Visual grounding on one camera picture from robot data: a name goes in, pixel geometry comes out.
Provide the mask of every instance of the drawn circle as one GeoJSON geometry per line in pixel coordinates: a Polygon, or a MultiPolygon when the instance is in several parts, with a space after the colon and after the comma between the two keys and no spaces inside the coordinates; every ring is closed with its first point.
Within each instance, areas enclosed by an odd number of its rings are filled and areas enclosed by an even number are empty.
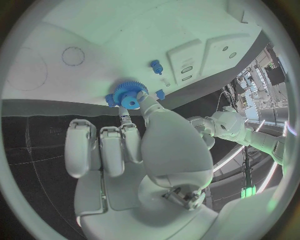
{"type": "Polygon", "coordinates": [[[76,46],[65,49],[62,53],[62,60],[68,66],[78,66],[85,60],[85,53],[76,46]]]}
{"type": "Polygon", "coordinates": [[[9,69],[7,81],[17,90],[31,91],[42,86],[47,76],[46,62],[39,52],[29,47],[22,47],[9,69]]]}
{"type": "Polygon", "coordinates": [[[237,55],[237,53],[234,52],[234,53],[232,53],[232,54],[229,56],[229,58],[232,59],[232,58],[234,58],[236,55],[237,55]]]}

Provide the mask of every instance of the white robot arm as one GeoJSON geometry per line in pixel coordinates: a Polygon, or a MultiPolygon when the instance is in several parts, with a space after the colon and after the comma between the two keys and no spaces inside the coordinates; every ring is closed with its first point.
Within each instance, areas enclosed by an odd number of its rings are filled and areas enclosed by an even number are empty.
{"type": "Polygon", "coordinates": [[[218,137],[244,146],[250,145],[271,155],[278,164],[283,164],[285,137],[256,132],[252,127],[245,126],[242,116],[235,109],[226,106],[223,110],[215,112],[211,117],[196,116],[188,119],[203,136],[209,149],[212,146],[208,144],[206,138],[218,137]]]}

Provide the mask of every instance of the wire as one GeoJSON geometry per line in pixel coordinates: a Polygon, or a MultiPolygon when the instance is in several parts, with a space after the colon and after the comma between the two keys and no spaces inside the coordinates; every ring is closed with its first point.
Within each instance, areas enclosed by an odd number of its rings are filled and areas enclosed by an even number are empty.
{"type": "Polygon", "coordinates": [[[236,108],[236,106],[235,106],[234,98],[233,98],[233,96],[231,95],[231,93],[228,92],[228,91],[222,91],[222,92],[221,92],[221,94],[220,94],[220,96],[219,96],[219,99],[218,99],[218,101],[217,101],[217,106],[216,106],[216,110],[215,110],[215,111],[216,111],[216,112],[218,111],[219,104],[220,104],[220,100],[221,100],[221,96],[222,96],[223,93],[229,94],[229,96],[231,97],[231,101],[232,101],[233,108],[234,108],[236,111],[238,111],[237,108],[236,108]]]}

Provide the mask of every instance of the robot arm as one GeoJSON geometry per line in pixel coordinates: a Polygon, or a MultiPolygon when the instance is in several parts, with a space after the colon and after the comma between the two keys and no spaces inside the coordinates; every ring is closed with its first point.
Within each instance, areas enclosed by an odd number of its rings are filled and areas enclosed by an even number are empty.
{"type": "Polygon", "coordinates": [[[241,115],[232,107],[226,106],[223,109],[224,111],[217,111],[211,117],[192,117],[188,121],[202,136],[209,135],[244,146],[252,146],[271,155],[278,164],[283,164],[285,137],[256,132],[252,127],[245,126],[241,115]]]}

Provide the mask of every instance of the blue plastic part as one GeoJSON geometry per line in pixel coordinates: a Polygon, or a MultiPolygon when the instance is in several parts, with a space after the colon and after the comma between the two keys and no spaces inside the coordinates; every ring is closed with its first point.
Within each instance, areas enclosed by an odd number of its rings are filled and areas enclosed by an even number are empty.
{"type": "Polygon", "coordinates": [[[108,103],[108,106],[110,108],[113,108],[116,106],[115,101],[114,101],[114,95],[113,94],[108,94],[105,96],[105,101],[108,103]]]}
{"type": "Polygon", "coordinates": [[[162,75],[163,66],[160,64],[160,61],[154,60],[151,62],[151,67],[156,74],[162,75]]]}
{"type": "Polygon", "coordinates": [[[137,109],[140,107],[137,101],[137,95],[140,91],[149,94],[147,87],[140,82],[123,82],[115,88],[113,101],[116,105],[123,106],[126,109],[137,109]]]}
{"type": "Polygon", "coordinates": [[[160,99],[160,100],[165,100],[165,98],[166,98],[166,94],[165,94],[165,92],[164,92],[164,90],[158,90],[157,92],[156,92],[156,96],[160,99]]]}

